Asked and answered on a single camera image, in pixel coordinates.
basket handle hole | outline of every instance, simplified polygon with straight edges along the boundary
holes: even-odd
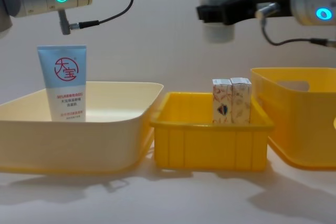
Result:
[[[278,84],[291,90],[308,92],[310,85],[307,81],[278,81]]]

black bracket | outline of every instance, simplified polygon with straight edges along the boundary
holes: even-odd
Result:
[[[243,20],[255,18],[262,4],[278,3],[280,11],[270,17],[292,16],[290,0],[223,0],[218,6],[199,6],[198,18],[204,23],[223,23],[233,25]]]

plastic container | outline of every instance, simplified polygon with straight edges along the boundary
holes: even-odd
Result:
[[[46,90],[0,106],[0,170],[110,174],[135,166],[153,141],[156,83],[88,82],[86,122],[52,122]]]
[[[273,128],[252,99],[251,124],[212,123],[211,93],[168,93],[155,114],[155,161],[161,168],[264,170]]]
[[[289,164],[336,168],[336,69],[253,69],[253,93],[275,123],[270,145]]]

red logo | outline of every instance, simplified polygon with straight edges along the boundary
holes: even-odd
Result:
[[[78,73],[77,63],[70,58],[60,58],[55,63],[55,74],[62,81],[72,81]]]

small box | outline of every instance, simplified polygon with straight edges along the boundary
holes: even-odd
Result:
[[[250,123],[251,82],[246,78],[231,78],[233,86],[232,122]]]
[[[213,123],[232,123],[232,83],[213,80]]]

